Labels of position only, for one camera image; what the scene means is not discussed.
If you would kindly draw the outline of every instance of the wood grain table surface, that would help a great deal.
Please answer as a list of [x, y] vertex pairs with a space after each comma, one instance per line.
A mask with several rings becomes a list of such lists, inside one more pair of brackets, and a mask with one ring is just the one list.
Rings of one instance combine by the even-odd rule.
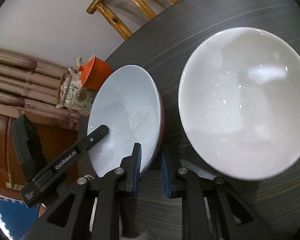
[[[165, 109], [163, 142], [181, 159], [183, 166], [210, 179], [218, 172], [197, 155], [182, 128], [178, 86], [186, 61], [195, 48], [214, 33], [232, 27], [271, 32], [300, 55], [300, 8], [294, 0], [182, 0], [141, 27], [106, 61], [114, 70], [134, 64], [150, 73]], [[86, 135], [87, 124], [88, 118], [81, 117], [80, 138]], [[300, 159], [281, 175], [263, 181], [223, 177], [282, 239], [290, 239], [298, 230]], [[141, 178], [138, 197], [122, 200], [121, 215], [124, 236], [134, 237], [147, 230], [151, 239], [181, 238], [181, 200], [166, 198], [158, 159]]]

